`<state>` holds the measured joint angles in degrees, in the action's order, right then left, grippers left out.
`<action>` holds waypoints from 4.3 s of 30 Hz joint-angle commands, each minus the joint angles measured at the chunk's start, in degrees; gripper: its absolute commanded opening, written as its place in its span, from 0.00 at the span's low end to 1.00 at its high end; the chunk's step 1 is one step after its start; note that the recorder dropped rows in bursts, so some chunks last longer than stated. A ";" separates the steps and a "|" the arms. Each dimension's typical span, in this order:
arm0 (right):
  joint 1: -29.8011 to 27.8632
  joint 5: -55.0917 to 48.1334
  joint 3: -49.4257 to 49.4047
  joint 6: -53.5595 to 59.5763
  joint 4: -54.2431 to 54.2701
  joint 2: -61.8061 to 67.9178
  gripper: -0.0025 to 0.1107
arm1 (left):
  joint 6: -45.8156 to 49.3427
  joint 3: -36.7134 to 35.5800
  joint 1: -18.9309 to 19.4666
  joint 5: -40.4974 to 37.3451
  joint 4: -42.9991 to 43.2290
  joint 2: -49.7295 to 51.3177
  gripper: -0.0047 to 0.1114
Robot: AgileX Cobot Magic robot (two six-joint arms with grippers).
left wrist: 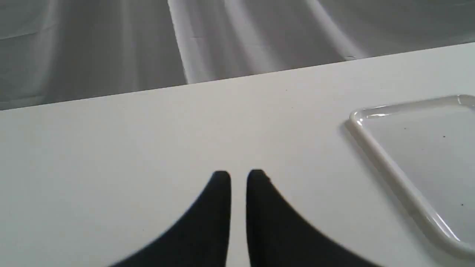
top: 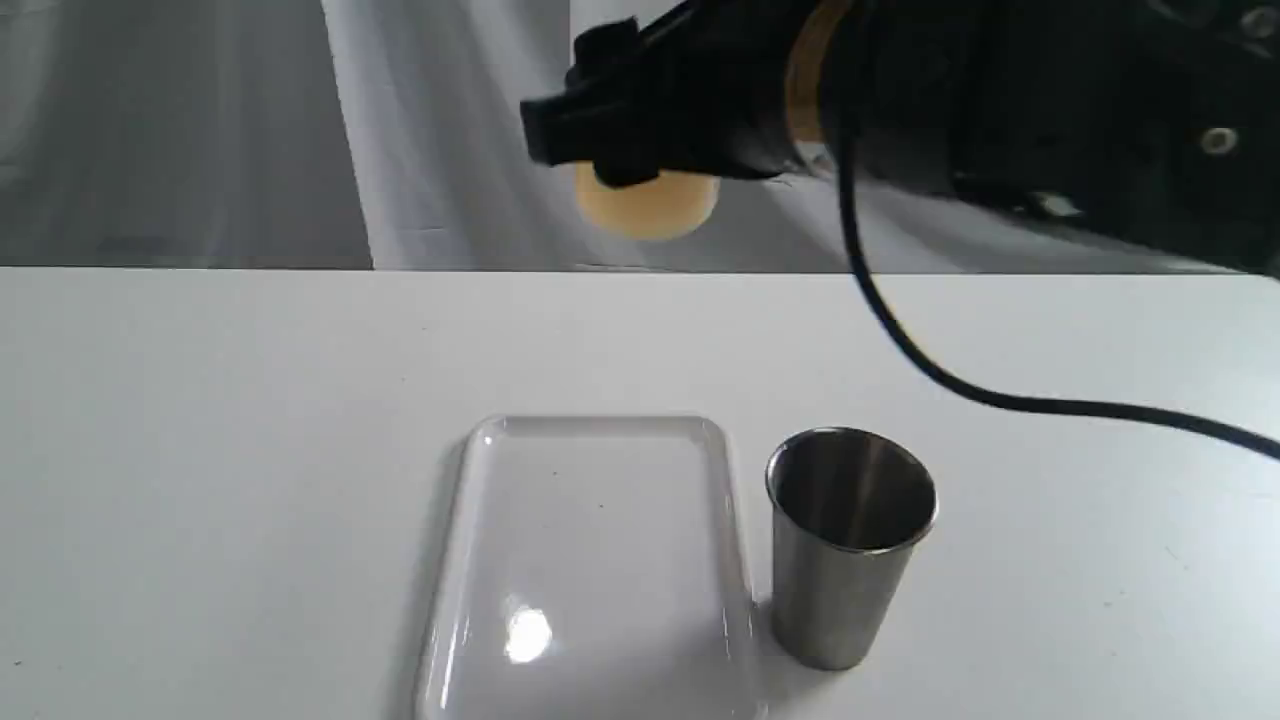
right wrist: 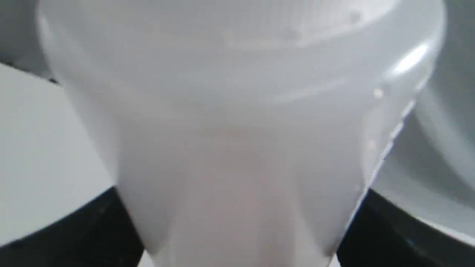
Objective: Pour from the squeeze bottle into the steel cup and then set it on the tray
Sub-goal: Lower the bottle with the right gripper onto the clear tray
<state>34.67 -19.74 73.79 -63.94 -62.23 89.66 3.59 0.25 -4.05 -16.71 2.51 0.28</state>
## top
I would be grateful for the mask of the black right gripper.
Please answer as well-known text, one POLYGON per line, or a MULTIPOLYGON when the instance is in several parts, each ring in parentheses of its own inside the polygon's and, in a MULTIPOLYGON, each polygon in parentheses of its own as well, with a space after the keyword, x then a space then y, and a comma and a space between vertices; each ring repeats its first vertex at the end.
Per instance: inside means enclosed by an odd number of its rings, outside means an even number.
POLYGON ((611 190, 663 170, 741 181, 831 173, 819 85, 827 1, 678 1, 584 28, 564 88, 524 100, 530 159, 611 190))

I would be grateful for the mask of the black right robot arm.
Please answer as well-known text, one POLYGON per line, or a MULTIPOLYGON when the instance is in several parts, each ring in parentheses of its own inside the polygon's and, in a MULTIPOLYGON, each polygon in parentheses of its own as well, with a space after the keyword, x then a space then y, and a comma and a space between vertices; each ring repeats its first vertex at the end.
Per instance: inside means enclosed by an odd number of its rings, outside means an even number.
POLYGON ((682 1, 573 41, 529 156, 836 177, 1277 275, 1275 1, 682 1))

